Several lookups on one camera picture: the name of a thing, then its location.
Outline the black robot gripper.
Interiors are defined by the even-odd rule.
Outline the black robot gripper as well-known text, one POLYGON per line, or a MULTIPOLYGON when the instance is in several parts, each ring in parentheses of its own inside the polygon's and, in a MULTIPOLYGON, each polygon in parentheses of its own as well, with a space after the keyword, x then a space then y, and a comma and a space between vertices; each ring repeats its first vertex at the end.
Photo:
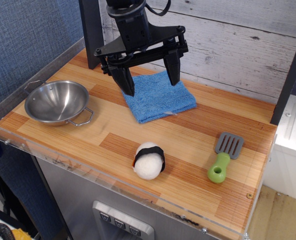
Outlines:
POLYGON ((128 68, 163 59, 171 85, 175 86, 180 81, 180 58, 188 51, 185 27, 154 26, 144 9, 110 9, 108 14, 115 20, 120 36, 95 50, 103 72, 113 77, 124 94, 133 97, 135 85, 128 68))

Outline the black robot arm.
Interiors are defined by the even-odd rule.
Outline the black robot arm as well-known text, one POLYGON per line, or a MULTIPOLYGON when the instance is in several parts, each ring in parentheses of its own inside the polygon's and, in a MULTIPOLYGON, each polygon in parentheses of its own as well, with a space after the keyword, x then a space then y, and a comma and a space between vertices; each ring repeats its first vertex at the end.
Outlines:
POLYGON ((146 10, 156 12, 144 0, 109 0, 106 9, 120 35, 95 50, 103 73, 111 76, 123 93, 134 96, 129 69, 162 59, 171 85, 175 86, 180 81, 180 59, 188 52, 185 27, 152 25, 146 10))

